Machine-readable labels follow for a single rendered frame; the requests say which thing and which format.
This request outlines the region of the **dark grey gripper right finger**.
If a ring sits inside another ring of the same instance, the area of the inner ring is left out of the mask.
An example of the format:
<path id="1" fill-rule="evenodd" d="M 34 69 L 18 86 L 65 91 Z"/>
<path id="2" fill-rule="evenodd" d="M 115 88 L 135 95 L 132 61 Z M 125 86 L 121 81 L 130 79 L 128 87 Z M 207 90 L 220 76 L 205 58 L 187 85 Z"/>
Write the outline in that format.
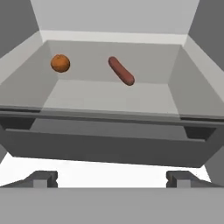
<path id="1" fill-rule="evenodd" d="M 218 187 L 216 184 L 197 178 L 189 171 L 168 171 L 166 173 L 166 178 L 167 188 Z"/>

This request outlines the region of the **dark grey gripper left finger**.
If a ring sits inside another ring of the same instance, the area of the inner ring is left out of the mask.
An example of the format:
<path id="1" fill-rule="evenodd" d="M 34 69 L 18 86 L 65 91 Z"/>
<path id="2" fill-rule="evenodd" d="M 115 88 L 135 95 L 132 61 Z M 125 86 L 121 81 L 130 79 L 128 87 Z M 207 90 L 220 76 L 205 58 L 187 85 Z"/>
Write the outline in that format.
<path id="1" fill-rule="evenodd" d="M 5 187 L 57 188 L 57 171 L 35 171 L 25 179 L 9 183 Z"/>

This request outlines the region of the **glass fridge shelf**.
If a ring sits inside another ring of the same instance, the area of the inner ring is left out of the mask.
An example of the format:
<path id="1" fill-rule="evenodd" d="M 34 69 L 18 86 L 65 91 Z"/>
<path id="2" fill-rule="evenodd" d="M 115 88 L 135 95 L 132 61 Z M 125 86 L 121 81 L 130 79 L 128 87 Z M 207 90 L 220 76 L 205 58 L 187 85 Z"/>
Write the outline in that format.
<path id="1" fill-rule="evenodd" d="M 64 54 L 70 68 L 55 72 Z M 116 57 L 134 76 L 124 84 Z M 224 118 L 224 101 L 180 45 L 47 41 L 0 84 L 0 107 Z"/>

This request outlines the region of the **orange tangerine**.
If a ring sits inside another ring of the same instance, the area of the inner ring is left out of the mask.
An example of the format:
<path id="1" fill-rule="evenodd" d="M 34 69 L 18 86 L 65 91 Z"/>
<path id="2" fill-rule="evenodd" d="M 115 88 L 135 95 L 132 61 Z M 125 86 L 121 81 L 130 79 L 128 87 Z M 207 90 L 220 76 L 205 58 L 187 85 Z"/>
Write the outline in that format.
<path id="1" fill-rule="evenodd" d="M 70 68 L 70 60 L 64 54 L 56 54 L 52 57 L 51 67 L 55 72 L 64 73 Z"/>

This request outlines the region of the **reddish brown sausage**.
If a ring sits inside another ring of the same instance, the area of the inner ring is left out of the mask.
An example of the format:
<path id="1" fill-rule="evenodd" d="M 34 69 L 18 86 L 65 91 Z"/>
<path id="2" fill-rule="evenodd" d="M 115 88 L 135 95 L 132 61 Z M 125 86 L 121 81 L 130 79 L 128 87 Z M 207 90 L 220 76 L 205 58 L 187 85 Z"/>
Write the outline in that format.
<path id="1" fill-rule="evenodd" d="M 124 84 L 132 86 L 135 83 L 134 76 L 120 63 L 116 57 L 109 57 L 108 64 Z"/>

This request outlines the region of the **grey fridge drawer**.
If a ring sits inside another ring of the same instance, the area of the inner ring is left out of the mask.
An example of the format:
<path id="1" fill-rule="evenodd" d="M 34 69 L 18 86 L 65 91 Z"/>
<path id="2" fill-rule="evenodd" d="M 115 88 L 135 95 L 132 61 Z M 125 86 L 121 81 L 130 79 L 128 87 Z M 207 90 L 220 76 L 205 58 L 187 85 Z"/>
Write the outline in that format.
<path id="1" fill-rule="evenodd" d="M 201 167 L 224 145 L 224 120 L 0 109 L 0 144 L 17 158 Z"/>

